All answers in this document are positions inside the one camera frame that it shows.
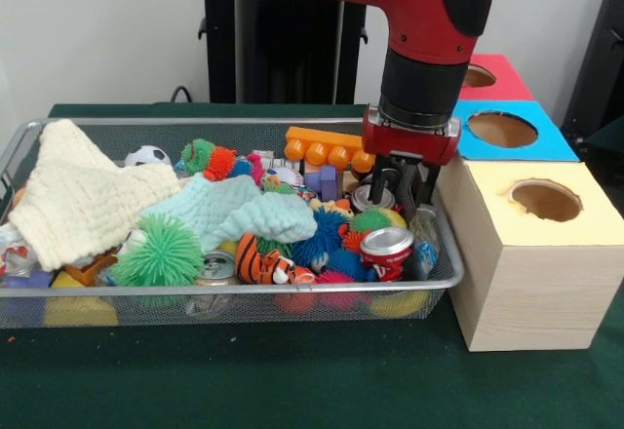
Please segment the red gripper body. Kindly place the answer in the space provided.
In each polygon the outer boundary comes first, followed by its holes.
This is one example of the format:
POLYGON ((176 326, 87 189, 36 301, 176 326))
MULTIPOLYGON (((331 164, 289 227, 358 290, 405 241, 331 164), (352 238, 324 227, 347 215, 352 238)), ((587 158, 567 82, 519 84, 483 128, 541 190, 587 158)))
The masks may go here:
POLYGON ((461 120, 451 117, 440 129, 402 127, 388 120, 375 105, 363 117, 364 150, 375 156, 402 157, 444 166, 456 154, 461 137, 461 120))

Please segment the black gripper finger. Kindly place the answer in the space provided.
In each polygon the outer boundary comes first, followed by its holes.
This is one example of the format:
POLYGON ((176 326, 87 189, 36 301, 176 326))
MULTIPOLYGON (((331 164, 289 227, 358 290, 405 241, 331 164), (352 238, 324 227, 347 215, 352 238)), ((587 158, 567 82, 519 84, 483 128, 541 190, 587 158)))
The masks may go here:
POLYGON ((371 184, 368 200, 372 204, 379 204, 385 188, 384 169, 388 165, 389 159, 382 155, 375 157, 374 168, 371 175, 371 184))
POLYGON ((404 164, 401 167, 401 205, 405 218, 412 218, 417 210, 415 199, 418 187, 418 167, 404 164))

